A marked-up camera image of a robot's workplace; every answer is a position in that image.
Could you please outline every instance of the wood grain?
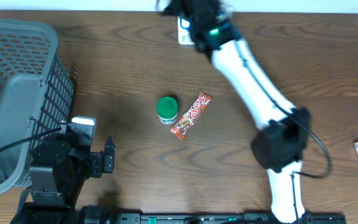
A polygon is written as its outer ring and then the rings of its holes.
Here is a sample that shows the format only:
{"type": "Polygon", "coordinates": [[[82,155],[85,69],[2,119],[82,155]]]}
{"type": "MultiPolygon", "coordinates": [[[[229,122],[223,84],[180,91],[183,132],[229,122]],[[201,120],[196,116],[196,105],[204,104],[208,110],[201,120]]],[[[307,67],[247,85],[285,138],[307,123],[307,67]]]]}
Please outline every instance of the wood grain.
{"type": "MultiPolygon", "coordinates": [[[[72,115],[98,119],[92,150],[112,135],[113,175],[87,180],[77,208],[104,205],[150,212],[268,210],[266,172],[250,151],[252,118],[227,80],[192,48],[177,43],[174,19],[152,12],[0,11],[0,17],[49,23],[76,86],[72,115]],[[184,141],[157,118],[157,100],[180,99],[180,113],[203,90],[214,101],[184,141]]],[[[274,84],[313,115],[334,172],[302,178],[303,202],[314,212],[343,212],[358,223],[358,15],[234,15],[274,84]]],[[[314,142],[307,172],[322,172],[314,142]]],[[[0,223],[16,212],[21,189],[0,195],[0,223]]]]}

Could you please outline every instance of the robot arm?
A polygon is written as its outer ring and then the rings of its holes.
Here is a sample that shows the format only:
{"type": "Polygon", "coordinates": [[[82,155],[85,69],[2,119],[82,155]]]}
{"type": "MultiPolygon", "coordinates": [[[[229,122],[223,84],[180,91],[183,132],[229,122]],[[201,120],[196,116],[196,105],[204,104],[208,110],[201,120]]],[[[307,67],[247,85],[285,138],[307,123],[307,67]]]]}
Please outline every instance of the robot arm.
{"type": "MultiPolygon", "coordinates": [[[[259,130],[263,131],[269,127],[271,121],[281,121],[287,118],[287,115],[275,107],[269,96],[288,113],[292,113],[292,110],[295,109],[295,106],[289,102],[267,78],[264,71],[259,67],[255,58],[252,56],[247,42],[244,39],[231,40],[221,45],[220,50],[213,51],[211,61],[214,67],[218,69],[236,89],[239,96],[247,105],[255,125],[259,130]]],[[[294,172],[300,172],[301,166],[301,161],[293,161],[284,166],[281,172],[267,169],[272,191],[272,212],[282,223],[292,223],[296,220],[291,175],[294,172]]],[[[296,210],[298,217],[301,217],[305,209],[301,202],[299,175],[295,176],[294,187],[296,210]]]]}
{"type": "MultiPolygon", "coordinates": [[[[29,190],[33,202],[25,202],[29,193],[25,190],[12,224],[94,223],[78,216],[75,205],[85,180],[113,172],[115,145],[109,137],[104,152],[91,152],[96,129],[94,118],[76,116],[60,127],[59,133],[45,137],[32,152],[29,190]]],[[[114,220],[102,208],[96,215],[102,220],[114,220]]]]}
{"type": "Polygon", "coordinates": [[[246,40],[225,16],[219,1],[172,1],[163,14],[180,16],[190,23],[188,31],[196,49],[209,57],[247,105],[260,130],[251,148],[269,176],[272,212],[281,223],[295,222],[305,213],[300,178],[294,174],[301,171],[308,134],[288,115],[308,127],[308,111],[296,109],[275,88],[252,56],[246,40]]]}

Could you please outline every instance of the gray plastic basket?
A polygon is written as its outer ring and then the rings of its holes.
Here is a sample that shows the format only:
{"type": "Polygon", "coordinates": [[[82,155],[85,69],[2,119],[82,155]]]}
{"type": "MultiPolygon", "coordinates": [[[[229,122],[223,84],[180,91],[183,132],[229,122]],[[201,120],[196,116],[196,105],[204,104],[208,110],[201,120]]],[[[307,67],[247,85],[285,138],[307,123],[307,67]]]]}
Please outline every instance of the gray plastic basket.
{"type": "MultiPolygon", "coordinates": [[[[0,147],[67,119],[71,83],[58,55],[58,37],[47,24],[0,19],[0,147]]],[[[31,141],[0,153],[0,194],[31,185],[31,141]]]]}

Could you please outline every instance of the small container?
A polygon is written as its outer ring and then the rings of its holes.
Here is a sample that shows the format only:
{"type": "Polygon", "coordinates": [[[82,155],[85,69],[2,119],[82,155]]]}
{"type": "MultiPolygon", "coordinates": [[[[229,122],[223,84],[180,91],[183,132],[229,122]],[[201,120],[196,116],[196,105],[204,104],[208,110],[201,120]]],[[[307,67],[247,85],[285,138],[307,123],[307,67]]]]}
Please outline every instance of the small container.
{"type": "Polygon", "coordinates": [[[178,118],[178,102],[169,96],[161,98],[157,103],[158,118],[163,124],[172,124],[178,118]]]}

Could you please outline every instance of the red wrapper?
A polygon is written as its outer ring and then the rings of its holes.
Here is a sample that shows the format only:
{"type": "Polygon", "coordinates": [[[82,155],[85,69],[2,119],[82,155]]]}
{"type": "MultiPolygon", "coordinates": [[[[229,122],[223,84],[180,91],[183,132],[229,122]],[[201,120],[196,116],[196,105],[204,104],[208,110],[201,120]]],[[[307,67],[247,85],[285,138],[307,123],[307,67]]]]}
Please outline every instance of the red wrapper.
{"type": "Polygon", "coordinates": [[[197,118],[202,114],[208,103],[212,102],[212,97],[200,91],[197,100],[190,109],[180,118],[177,124],[171,128],[171,132],[180,139],[184,139],[187,131],[194,125],[197,118]]]}

